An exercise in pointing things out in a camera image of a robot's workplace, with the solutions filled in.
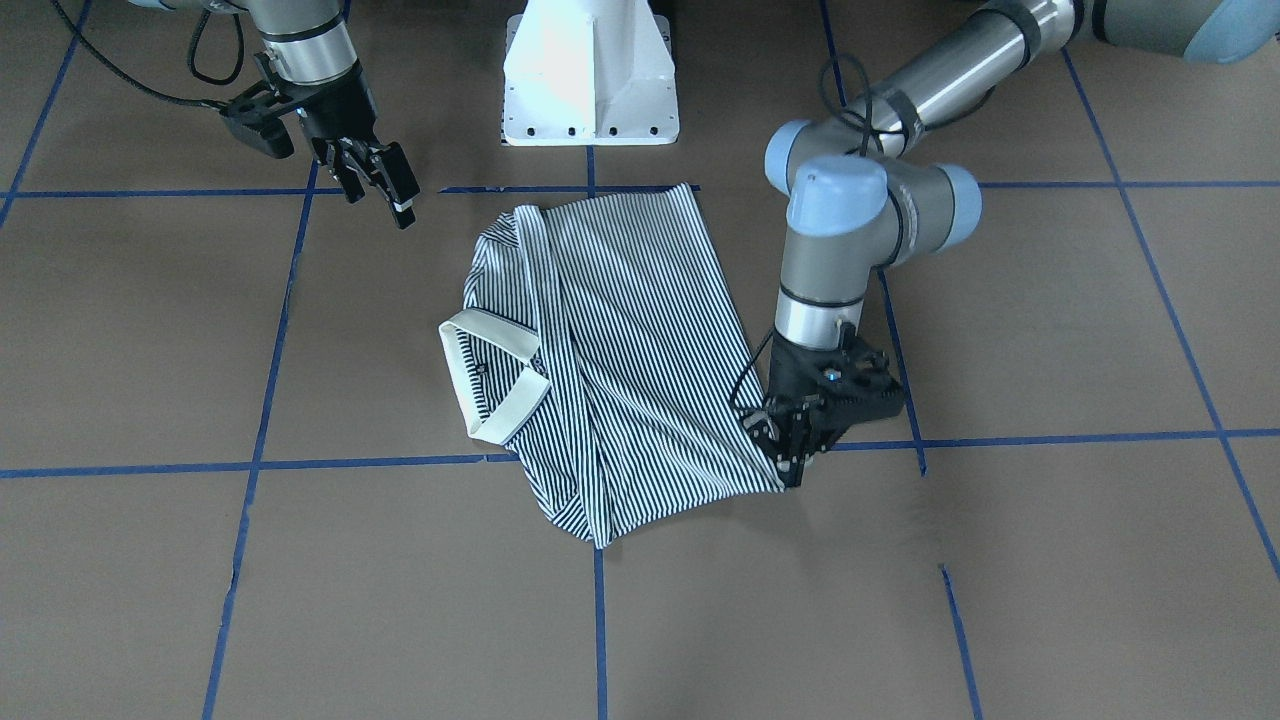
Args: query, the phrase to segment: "white mounting bracket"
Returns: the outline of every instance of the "white mounting bracket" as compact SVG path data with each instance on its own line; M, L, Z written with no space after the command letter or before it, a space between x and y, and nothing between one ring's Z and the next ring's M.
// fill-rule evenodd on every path
M667 145L680 135L671 23L646 0L529 0L507 23L509 145Z

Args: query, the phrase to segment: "light blue joint cap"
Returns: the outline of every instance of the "light blue joint cap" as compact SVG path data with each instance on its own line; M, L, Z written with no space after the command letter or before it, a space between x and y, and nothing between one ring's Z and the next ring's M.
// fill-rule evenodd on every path
M1222 0L1183 53L1188 63L1235 63L1280 32L1280 0Z
M796 170L787 224L812 237L852 232L876 219L888 202L888 176L858 155L822 155Z
M956 206L951 215L951 232L934 252L942 252L947 247L960 245L973 231L978 229L978 220L982 219L982 188L973 173L960 165L938 164L934 168L946 173L951 181L951 193L955 195Z
M764 149L764 177L769 178L769 184L778 188L782 195L791 195L787 188L787 164L791 163L791 146L795 145L800 131L812 124L812 120L791 120L773 133L769 146Z

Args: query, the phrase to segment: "striped fabric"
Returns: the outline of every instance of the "striped fabric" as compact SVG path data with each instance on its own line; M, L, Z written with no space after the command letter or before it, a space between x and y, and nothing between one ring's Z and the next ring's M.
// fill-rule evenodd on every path
M749 492L781 492L728 407L749 359L689 186L502 215L463 291L531 328L550 391L508 441L539 507L604 547L653 520ZM521 366L460 333L481 415ZM755 375L741 397L760 400Z

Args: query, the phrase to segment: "garment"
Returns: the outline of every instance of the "garment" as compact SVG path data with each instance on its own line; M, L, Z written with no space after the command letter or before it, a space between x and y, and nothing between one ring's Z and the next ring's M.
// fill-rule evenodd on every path
M690 507L782 491L728 405L750 355L689 186L502 215L476 243L463 306L470 323L442 325L460 404L475 425L527 407L488 439L518 455L557 527L604 547ZM515 355L481 340L506 332L494 324L513 329ZM758 404L748 375L740 397ZM503 406L508 395L522 397Z

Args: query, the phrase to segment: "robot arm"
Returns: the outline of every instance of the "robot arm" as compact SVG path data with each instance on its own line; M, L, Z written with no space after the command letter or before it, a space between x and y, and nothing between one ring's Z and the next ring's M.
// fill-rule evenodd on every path
M788 487L854 424L891 418L902 388L858 337L868 275L964 241L982 214L955 165L899 160L1000 81L1085 27L1103 41L1234 61L1280 29L1280 0L992 0L823 122L782 126L765 177L790 197L765 402L742 425Z
M266 50L253 58L262 79L219 109L232 135L271 158L288 158L293 142L280 118L296 113L316 161L348 202L365 196L364 182L387 199L397 227L413 223L417 179L401 146L374 135L374 97L338 0L131 1L164 10L247 12Z

